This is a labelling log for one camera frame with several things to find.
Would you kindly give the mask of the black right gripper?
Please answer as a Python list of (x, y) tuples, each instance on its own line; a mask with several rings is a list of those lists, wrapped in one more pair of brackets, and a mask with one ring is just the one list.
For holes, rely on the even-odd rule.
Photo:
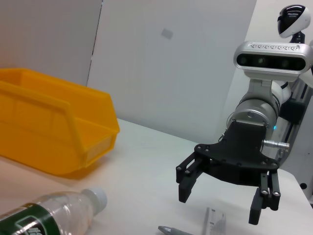
[(199, 144), (195, 151), (176, 167), (179, 201), (185, 203), (202, 173), (231, 184), (254, 186), (256, 189), (249, 224), (259, 223), (262, 209), (277, 211), (281, 192), (279, 163), (261, 152), (266, 127), (232, 122), (222, 140)]

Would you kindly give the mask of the clear water bottle green label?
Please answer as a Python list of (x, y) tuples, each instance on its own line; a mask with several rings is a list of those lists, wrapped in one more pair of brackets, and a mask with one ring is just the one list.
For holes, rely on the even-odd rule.
[(0, 235), (85, 235), (107, 205), (101, 188), (41, 196), (0, 215)]

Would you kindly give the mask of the clear plastic ruler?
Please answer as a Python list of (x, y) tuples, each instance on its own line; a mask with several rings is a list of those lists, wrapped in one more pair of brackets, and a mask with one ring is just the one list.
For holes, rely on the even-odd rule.
[(226, 214), (218, 209), (206, 208), (201, 235), (226, 235)]

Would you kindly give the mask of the grey ballpoint pen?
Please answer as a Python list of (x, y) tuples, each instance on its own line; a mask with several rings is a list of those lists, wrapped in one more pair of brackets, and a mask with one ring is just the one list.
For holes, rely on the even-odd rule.
[(167, 226), (158, 226), (158, 229), (164, 234), (164, 235), (192, 235), (190, 233), (178, 230), (176, 228), (167, 227)]

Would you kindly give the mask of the yellow plastic storage bin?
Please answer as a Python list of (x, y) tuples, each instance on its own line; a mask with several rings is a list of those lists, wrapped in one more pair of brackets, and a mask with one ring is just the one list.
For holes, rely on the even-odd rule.
[(0, 156), (67, 175), (89, 167), (120, 131), (108, 93), (29, 69), (0, 69)]

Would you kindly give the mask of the white black robot head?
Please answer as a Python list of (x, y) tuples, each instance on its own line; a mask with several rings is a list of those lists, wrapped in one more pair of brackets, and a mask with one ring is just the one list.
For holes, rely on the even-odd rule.
[(277, 23), (279, 36), (288, 38), (309, 27), (311, 14), (309, 9), (303, 5), (289, 5), (280, 11)]

